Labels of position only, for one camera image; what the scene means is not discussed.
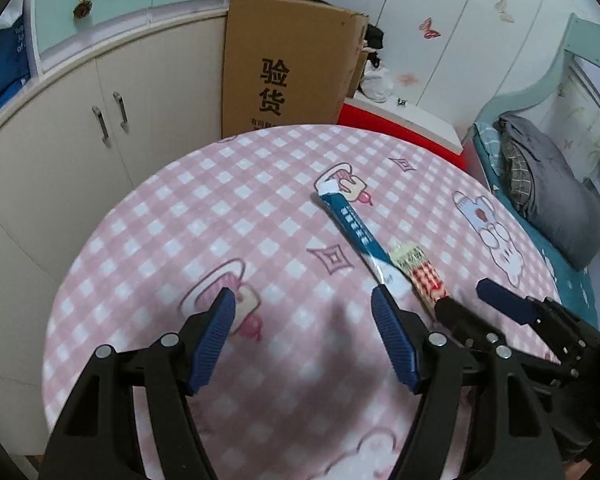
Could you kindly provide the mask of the red checkered candy wrapper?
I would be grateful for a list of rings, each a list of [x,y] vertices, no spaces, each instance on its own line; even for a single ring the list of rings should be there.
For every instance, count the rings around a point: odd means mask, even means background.
[[[411,281],[416,295],[432,318],[434,307],[445,297],[449,297],[444,281],[432,265],[422,248],[407,242],[389,252],[391,262]]]

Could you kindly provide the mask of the blue stick wrapper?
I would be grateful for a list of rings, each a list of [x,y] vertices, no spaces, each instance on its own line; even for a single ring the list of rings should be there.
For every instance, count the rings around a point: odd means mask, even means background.
[[[413,291],[408,278],[392,262],[388,252],[381,247],[353,206],[340,192],[334,180],[317,185],[317,195],[351,246],[361,256],[376,282],[385,285],[390,294],[404,298]]]

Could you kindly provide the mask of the grey folded blanket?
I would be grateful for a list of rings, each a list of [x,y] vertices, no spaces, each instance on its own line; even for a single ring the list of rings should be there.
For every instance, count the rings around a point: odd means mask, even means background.
[[[498,118],[509,201],[552,243],[574,270],[600,250],[600,205],[573,174],[565,156],[529,119]]]

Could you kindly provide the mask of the pink checkered tablecloth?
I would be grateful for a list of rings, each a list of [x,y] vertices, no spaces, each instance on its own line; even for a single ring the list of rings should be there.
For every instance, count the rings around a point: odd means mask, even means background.
[[[95,229],[56,295],[43,366],[54,422],[100,344],[143,348],[223,287],[236,326],[189,404],[222,479],[385,479],[418,400],[396,380],[370,312],[375,279],[315,197],[336,180],[383,248],[419,244],[449,293],[517,349],[540,338],[480,301],[490,278],[556,295],[512,215],[446,160],[391,136],[279,127],[163,168]]]

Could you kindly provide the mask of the red white storage box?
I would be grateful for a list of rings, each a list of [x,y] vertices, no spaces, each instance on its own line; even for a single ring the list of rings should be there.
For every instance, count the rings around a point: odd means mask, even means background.
[[[356,92],[353,98],[344,101],[338,124],[410,142],[460,170],[467,170],[462,141],[454,127],[413,104],[399,105],[395,96],[386,102],[375,103]]]

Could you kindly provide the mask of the white long cabinet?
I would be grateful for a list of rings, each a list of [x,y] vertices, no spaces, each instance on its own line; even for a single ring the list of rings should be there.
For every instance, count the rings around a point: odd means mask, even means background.
[[[46,323],[100,220],[219,139],[224,10],[151,24],[44,76],[0,114],[0,443],[40,454]]]

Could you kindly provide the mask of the brown cardboard box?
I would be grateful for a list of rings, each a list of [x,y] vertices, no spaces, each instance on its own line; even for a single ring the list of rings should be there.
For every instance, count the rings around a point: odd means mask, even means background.
[[[311,0],[230,0],[222,136],[334,124],[367,24],[365,14]]]

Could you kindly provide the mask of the blue fabric bag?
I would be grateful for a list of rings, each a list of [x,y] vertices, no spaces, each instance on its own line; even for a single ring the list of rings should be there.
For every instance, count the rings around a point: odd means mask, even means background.
[[[12,27],[0,29],[0,108],[30,79],[26,29],[20,16]]]

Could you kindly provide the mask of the teal bed frame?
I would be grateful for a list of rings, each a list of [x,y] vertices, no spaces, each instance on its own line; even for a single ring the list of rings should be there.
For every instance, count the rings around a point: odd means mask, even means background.
[[[547,134],[600,205],[600,24],[571,15],[546,73],[524,90],[494,96],[469,133],[479,176],[538,248],[560,302],[600,330],[600,250],[585,269],[574,270],[509,201],[498,125],[506,114],[527,118]]]

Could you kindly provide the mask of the pink butterfly wall sticker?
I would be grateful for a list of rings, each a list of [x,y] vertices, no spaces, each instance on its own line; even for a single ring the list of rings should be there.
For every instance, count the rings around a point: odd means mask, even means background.
[[[431,40],[441,36],[440,32],[432,27],[432,18],[426,18],[425,21],[419,24],[418,29],[422,32],[422,36],[426,40]]]

